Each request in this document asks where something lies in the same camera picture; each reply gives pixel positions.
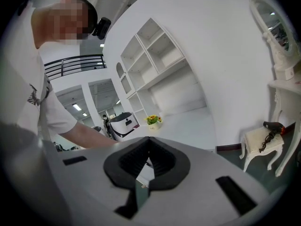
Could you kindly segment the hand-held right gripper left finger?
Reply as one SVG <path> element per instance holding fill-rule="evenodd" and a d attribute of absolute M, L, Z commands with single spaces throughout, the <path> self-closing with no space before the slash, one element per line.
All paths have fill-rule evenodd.
<path fill-rule="evenodd" d="M 103 169 L 110 181 L 119 188 L 129 190 L 127 201 L 114 212 L 132 218 L 138 211 L 136 202 L 136 178 L 149 158 L 149 137 L 139 141 L 108 156 L 103 164 Z"/>

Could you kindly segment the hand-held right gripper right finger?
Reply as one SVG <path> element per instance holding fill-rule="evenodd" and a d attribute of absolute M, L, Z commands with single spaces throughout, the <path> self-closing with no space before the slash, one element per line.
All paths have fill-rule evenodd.
<path fill-rule="evenodd" d="M 154 179 L 149 182 L 149 192 L 176 188 L 189 174 L 190 160 L 182 151 L 154 137 L 148 142 L 149 159 Z"/>

